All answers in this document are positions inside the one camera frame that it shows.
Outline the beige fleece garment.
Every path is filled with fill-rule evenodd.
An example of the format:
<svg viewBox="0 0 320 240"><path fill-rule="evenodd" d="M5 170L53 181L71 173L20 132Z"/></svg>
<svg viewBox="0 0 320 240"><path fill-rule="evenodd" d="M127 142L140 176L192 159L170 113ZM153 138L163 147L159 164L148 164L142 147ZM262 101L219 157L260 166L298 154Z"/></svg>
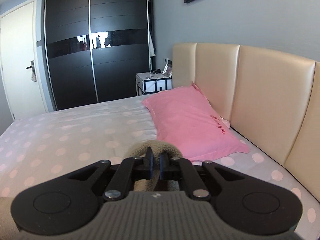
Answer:
<svg viewBox="0 0 320 240"><path fill-rule="evenodd" d="M151 179L139 179L135 181L132 191L155 191L160 177L159 158L161 153L167 152L170 157L182 157L181 152L174 145L158 140L149 140L131 147L125 157L146 157L147 151L153 153L153 172ZM1 239L13 239L19 233L11 215L11 205L14 198L1 198Z"/></svg>

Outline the beige padded headboard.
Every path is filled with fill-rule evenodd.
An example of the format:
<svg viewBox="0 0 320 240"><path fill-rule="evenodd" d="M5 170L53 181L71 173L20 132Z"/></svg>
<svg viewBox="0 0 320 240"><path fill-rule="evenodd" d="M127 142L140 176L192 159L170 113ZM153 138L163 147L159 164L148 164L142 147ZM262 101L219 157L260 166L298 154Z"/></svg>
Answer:
<svg viewBox="0 0 320 240"><path fill-rule="evenodd" d="M196 84L242 136L319 197L319 62L265 48L173 46L174 87Z"/></svg>

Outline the pink pillow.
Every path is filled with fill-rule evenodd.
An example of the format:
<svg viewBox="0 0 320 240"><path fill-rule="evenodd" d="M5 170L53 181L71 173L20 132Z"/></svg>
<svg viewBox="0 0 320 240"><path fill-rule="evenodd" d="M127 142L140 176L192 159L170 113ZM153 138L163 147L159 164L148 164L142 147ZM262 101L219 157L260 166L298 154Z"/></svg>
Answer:
<svg viewBox="0 0 320 240"><path fill-rule="evenodd" d="M176 146L190 161L249 152L194 83L153 94L142 104L151 114L157 140Z"/></svg>

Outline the white bedside table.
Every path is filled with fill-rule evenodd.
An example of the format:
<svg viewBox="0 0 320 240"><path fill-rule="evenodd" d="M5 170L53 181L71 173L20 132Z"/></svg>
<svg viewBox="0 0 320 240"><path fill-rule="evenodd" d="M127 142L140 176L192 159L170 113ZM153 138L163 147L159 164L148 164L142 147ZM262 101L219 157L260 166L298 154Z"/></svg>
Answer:
<svg viewBox="0 0 320 240"><path fill-rule="evenodd" d="M154 94L163 90L172 89L172 79L162 73L137 73L137 96Z"/></svg>

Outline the white door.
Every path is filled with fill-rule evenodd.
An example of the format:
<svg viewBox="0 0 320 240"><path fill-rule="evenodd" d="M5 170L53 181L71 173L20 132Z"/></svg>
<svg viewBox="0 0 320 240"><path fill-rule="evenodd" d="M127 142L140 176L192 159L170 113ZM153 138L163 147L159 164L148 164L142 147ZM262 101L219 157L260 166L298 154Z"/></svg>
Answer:
<svg viewBox="0 0 320 240"><path fill-rule="evenodd" d="M36 0L1 14L1 75L14 120L48 112L36 53Z"/></svg>

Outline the black sliding wardrobe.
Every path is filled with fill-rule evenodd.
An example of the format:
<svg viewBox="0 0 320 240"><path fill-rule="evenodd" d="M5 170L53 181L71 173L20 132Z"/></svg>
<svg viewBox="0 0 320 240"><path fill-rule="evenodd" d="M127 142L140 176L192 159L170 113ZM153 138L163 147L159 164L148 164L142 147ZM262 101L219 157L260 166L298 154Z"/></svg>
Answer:
<svg viewBox="0 0 320 240"><path fill-rule="evenodd" d="M150 66L147 0L45 0L44 39L58 110L132 97Z"/></svg>

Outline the small photo frame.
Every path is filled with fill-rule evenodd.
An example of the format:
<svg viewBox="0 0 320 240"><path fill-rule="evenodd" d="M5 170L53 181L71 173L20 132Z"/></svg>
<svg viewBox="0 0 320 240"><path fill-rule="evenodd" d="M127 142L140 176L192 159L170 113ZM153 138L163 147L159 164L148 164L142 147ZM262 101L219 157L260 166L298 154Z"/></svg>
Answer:
<svg viewBox="0 0 320 240"><path fill-rule="evenodd" d="M169 77L169 78L171 78L172 77L172 65L166 64L164 66L162 74L167 76L167 77Z"/></svg>

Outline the wall switch panel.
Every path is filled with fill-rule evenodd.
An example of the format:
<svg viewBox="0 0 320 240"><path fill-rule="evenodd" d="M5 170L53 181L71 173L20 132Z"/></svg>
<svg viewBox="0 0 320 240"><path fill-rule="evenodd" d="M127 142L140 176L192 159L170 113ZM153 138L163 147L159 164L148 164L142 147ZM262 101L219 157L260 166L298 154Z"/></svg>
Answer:
<svg viewBox="0 0 320 240"><path fill-rule="evenodd" d="M167 65L172 65L172 60L170 60L169 58L164 58L164 62L165 62Z"/></svg>

